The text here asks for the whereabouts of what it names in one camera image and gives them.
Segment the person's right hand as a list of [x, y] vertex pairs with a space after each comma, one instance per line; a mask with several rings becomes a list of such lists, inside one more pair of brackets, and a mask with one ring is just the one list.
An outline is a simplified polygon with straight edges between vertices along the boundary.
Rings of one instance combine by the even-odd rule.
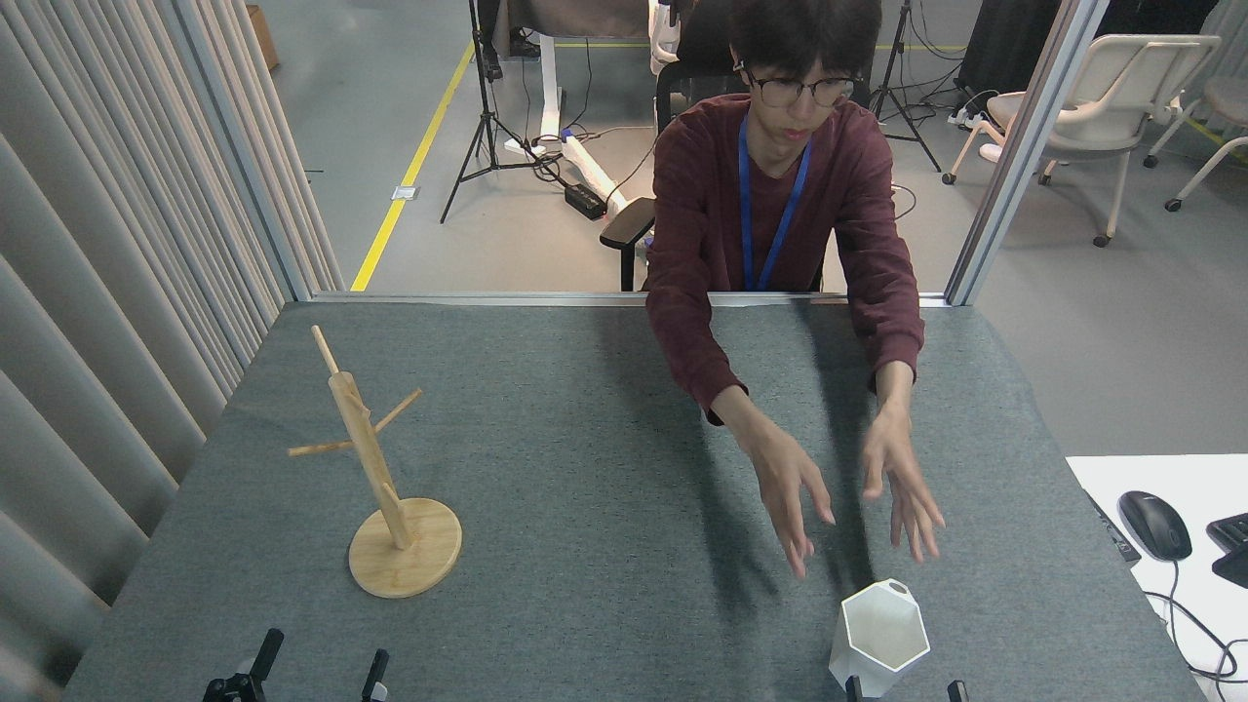
[[831, 497], [820, 468], [792, 435], [776, 425], [763, 427], [749, 441], [763, 507], [770, 517], [787, 565], [799, 580], [806, 577], [807, 557], [814, 542], [807, 538], [802, 518], [802, 496], [810, 498], [822, 523], [836, 523]]

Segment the person's left hand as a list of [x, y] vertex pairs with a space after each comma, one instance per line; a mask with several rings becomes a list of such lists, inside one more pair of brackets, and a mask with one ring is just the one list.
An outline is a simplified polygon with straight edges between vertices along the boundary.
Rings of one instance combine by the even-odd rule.
[[862, 443], [862, 497], [890, 490], [890, 543], [909, 542], [911, 560], [924, 563], [940, 556], [937, 530], [946, 521], [919, 466], [911, 428], [909, 401], [891, 397], [879, 405]]

